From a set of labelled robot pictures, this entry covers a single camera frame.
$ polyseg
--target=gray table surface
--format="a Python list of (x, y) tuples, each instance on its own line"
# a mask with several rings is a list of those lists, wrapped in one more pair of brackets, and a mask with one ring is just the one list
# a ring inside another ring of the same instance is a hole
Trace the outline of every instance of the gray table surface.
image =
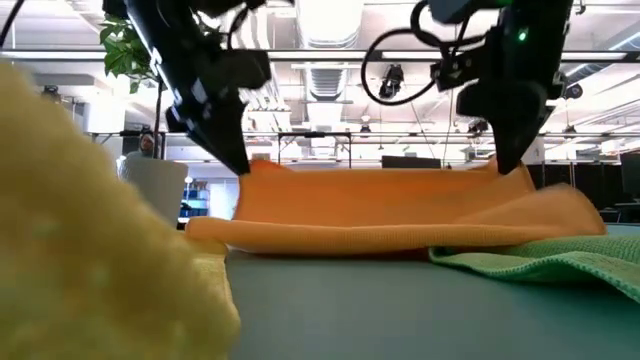
[(227, 271), (243, 322), (231, 360), (640, 359), (640, 304), (606, 286), (241, 252)]

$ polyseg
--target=cable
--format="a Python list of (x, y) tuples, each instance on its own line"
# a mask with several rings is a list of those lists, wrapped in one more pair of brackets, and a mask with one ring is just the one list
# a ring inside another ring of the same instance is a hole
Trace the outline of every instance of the cable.
[(404, 104), (410, 103), (413, 100), (415, 100), (415, 99), (419, 98), (420, 96), (424, 95), (427, 91), (429, 91), (435, 85), (435, 81), (432, 80), (429, 84), (427, 84), (427, 86), (422, 88), (422, 90), (420, 90), (417, 93), (409, 96), (406, 99), (397, 100), (397, 101), (382, 100), (382, 99), (378, 98), (377, 96), (375, 96), (371, 92), (371, 88), (369, 87), (369, 84), (367, 83), (367, 65), (369, 64), (369, 61), (371, 59), (371, 55), (373, 55), (373, 52), (376, 50), (378, 45), (380, 45), (380, 43), (382, 43), (386, 39), (388, 39), (388, 38), (390, 38), (392, 36), (396, 36), (396, 35), (408, 35), (408, 34), (413, 34), (412, 30), (409, 29), (409, 28), (395, 29), (395, 30), (387, 31), (386, 33), (380, 35), (380, 37), (378, 37), (373, 42), (373, 44), (371, 44), (371, 46), (369, 47), (369, 50), (367, 50), (367, 53), (364, 56), (364, 59), (362, 60), (362, 67), (360, 67), (360, 81), (362, 82), (362, 89), (371, 98), (371, 100), (377, 102), (380, 105), (398, 106), (398, 105), (404, 105)]
[(233, 50), (233, 35), (236, 33), (236, 31), (240, 30), (240, 27), (247, 19), (247, 15), (249, 15), (249, 7), (245, 6), (233, 18), (231, 27), (229, 28), (229, 33), (227, 34), (227, 50)]
[[(422, 0), (414, 6), (413, 10), (411, 11), (410, 28), (401, 28), (385, 32), (384, 34), (380, 35), (367, 50), (367, 53), (365, 54), (362, 61), (362, 66), (360, 68), (360, 81), (362, 82), (362, 88), (364, 92), (367, 94), (367, 96), (369, 96), (369, 98), (371, 98), (371, 100), (375, 101), (376, 103), (385, 106), (404, 105), (424, 95), (435, 85), (435, 81), (432, 80), (429, 84), (422, 88), (422, 90), (403, 100), (386, 101), (375, 96), (371, 91), (369, 84), (367, 83), (367, 65), (369, 65), (371, 56), (376, 48), (384, 40), (396, 35), (414, 35), (420, 42), (424, 43), (425, 45), (435, 47), (440, 50), (443, 66), (446, 66), (447, 62), (450, 61), (453, 56), (455, 56), (460, 47), (477, 44), (484, 40), (484, 35), (464, 39), (464, 33), (466, 32), (467, 26), (469, 25), (469, 19), (466, 19), (463, 22), (460, 34), (454, 41), (442, 41), (433, 33), (422, 30), (420, 28), (420, 15), (428, 4), (428, 0)], [(450, 53), (449, 48), (451, 47), (453, 47), (453, 51)]]
[(24, 1), (25, 0), (17, 0), (15, 5), (13, 5), (13, 9), (11, 9), (9, 16), (7, 17), (7, 21), (5, 21), (4, 26), (2, 27), (2, 33), (0, 33), (0, 49), (4, 48), (4, 42), (9, 35), (11, 25), (13, 25), (13, 22), (16, 20), (16, 16), (18, 16), (18, 12), (24, 4)]
[[(457, 43), (461, 43), (462, 38), (464, 37), (464, 33), (467, 31), (467, 26), (469, 25), (469, 18), (465, 19), (462, 23), (462, 27), (460, 28), (460, 33), (457, 37)], [(451, 56), (456, 56), (456, 52), (458, 51), (459, 46), (454, 46), (451, 51)], [(444, 153), (442, 154), (442, 162), (444, 163), (447, 159), (447, 148), (449, 146), (449, 135), (451, 135), (451, 123), (453, 122), (453, 89), (451, 89), (451, 105), (449, 106), (449, 126), (447, 128), (447, 137), (444, 139)]]
[(420, 121), (420, 117), (418, 116), (418, 112), (416, 111), (416, 107), (413, 106), (413, 103), (411, 103), (411, 110), (413, 110), (413, 116), (416, 117), (416, 122), (420, 126), (420, 132), (422, 132), (422, 136), (424, 136), (424, 141), (427, 144), (427, 146), (429, 147), (429, 151), (431, 151), (431, 156), (433, 156), (433, 158), (435, 159), (436, 155), (433, 153), (433, 149), (431, 148), (431, 144), (429, 144), (429, 138), (427, 138), (427, 134), (424, 132), (424, 127), (422, 126), (422, 121)]

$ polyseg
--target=orange cloth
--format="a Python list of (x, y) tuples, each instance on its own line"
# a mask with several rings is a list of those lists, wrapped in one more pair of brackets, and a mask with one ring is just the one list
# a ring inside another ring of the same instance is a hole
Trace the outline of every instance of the orange cloth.
[(233, 221), (195, 218), (194, 242), (265, 254), (380, 254), (430, 246), (504, 246), (605, 234), (584, 195), (535, 191), (526, 167), (467, 171), (290, 171), (257, 161), (240, 178)]

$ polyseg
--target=person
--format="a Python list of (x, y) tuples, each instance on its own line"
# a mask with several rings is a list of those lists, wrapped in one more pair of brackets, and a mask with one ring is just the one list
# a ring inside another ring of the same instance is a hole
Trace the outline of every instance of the person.
[(153, 147), (155, 146), (155, 141), (153, 139), (153, 133), (149, 130), (143, 130), (140, 134), (140, 142), (138, 145), (138, 150), (130, 152), (127, 154), (127, 158), (153, 158)]

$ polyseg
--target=green microfiber towel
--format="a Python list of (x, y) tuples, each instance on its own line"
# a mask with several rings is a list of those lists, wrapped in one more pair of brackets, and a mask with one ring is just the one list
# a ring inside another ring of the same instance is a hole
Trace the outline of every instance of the green microfiber towel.
[(455, 253), (429, 251), (435, 264), (505, 281), (582, 283), (603, 280), (640, 303), (640, 235), (580, 236)]

